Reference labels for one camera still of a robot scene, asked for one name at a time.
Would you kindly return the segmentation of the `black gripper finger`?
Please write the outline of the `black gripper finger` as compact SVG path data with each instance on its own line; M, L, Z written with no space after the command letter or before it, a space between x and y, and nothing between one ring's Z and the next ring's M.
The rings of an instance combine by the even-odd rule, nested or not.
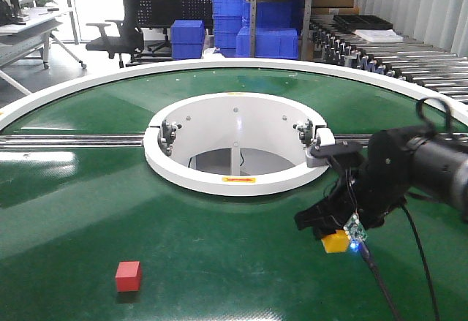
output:
M314 223L312 225L312 233L316 241L320 241L326 236L336 234L338 231L343 231L343 227L338 227L335 224Z
M299 211L295 216L295 224L299 230L315 227L323 230L338 230L351 216L349 201L325 197L306 210Z

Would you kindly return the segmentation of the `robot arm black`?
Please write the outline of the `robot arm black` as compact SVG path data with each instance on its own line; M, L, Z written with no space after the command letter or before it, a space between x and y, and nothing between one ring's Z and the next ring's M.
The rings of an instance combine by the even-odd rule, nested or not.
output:
M295 215L299 230L313 227L321 238L342 229L352 214L366 229L380 227L411 187L467 218L467 144L458 139L408 126L373 134L366 156L356 142L314 146L308 153L327 161L339 180L327 197Z

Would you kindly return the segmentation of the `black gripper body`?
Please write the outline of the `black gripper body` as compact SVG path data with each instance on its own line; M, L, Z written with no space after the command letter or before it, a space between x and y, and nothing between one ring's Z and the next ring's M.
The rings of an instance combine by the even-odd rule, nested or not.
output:
M381 227L385 216L405 203L406 173L394 163L354 153L333 156L332 164L339 174L337 187L328 195L333 227L343 227L353 213L366 229Z

